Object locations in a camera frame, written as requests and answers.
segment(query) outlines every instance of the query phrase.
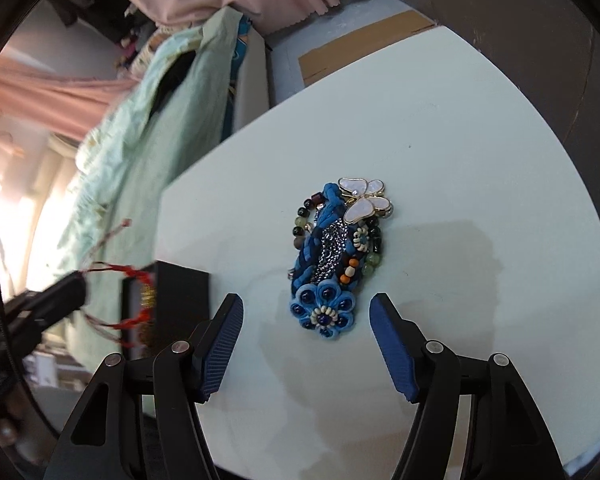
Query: bed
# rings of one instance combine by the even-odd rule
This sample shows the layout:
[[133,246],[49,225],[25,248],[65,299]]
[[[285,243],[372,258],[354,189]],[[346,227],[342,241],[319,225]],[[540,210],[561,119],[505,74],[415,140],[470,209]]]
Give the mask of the bed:
[[[269,108],[265,43],[253,27],[240,34],[243,25],[241,13],[225,7],[205,24],[175,34],[158,49],[139,87],[90,132],[78,149],[78,174],[68,186],[70,220],[48,264],[50,281],[91,259],[134,267],[149,264],[162,190]],[[246,51],[236,66],[240,42]],[[196,55],[184,80],[149,117],[148,103],[166,66],[192,48]],[[126,218],[131,226],[88,256],[104,233]],[[121,278],[116,272],[89,274],[85,311],[118,322]],[[79,313],[66,320],[64,334],[68,349],[90,370],[119,350]]]

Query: silver screw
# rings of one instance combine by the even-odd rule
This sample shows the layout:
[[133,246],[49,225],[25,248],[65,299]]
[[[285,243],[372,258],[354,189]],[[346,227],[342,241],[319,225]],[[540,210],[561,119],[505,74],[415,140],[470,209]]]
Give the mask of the silver screw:
[[120,364],[120,361],[122,361],[122,355],[118,353],[109,354],[104,358],[104,364],[106,364],[107,366],[115,366],[117,364]]
[[440,341],[428,341],[425,348],[432,354],[439,354],[445,349]]
[[186,341],[176,341],[174,344],[171,345],[171,351],[174,354],[182,354],[187,350],[189,350],[189,343],[187,343]]
[[509,358],[504,354],[495,354],[493,356],[493,362],[498,366],[507,366],[509,364]]

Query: open black box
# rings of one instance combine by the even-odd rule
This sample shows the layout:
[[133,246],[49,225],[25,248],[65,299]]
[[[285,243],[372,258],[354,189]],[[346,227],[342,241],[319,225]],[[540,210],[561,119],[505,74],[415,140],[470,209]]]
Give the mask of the open black box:
[[[202,270],[187,269],[166,262],[156,261],[142,270],[150,272],[154,279],[154,344],[162,349],[174,341],[188,339],[201,321],[210,318],[209,274]],[[122,281],[120,319],[135,317],[140,312],[140,283],[134,278]],[[142,357],[138,330],[122,330],[122,341],[138,346],[122,349],[125,359]]]

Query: cardboard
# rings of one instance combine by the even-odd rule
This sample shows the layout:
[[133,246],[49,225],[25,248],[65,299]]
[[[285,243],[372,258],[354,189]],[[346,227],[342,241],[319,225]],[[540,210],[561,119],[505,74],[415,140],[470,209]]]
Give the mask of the cardboard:
[[376,50],[435,27],[416,10],[407,10],[354,30],[302,55],[298,61],[304,86],[336,72]]

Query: blue gripper pad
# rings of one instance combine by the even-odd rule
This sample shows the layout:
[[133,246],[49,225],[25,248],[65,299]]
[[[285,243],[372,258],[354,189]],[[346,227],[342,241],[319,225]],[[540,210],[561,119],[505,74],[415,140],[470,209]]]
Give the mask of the blue gripper pad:
[[209,352],[203,361],[202,392],[208,397],[220,388],[229,359],[234,352],[235,342],[242,328],[244,308],[242,300],[236,296],[229,313],[211,343]]
[[376,297],[369,306],[369,321],[395,389],[404,394],[409,402],[414,402],[419,389],[413,358],[400,340],[381,301]]

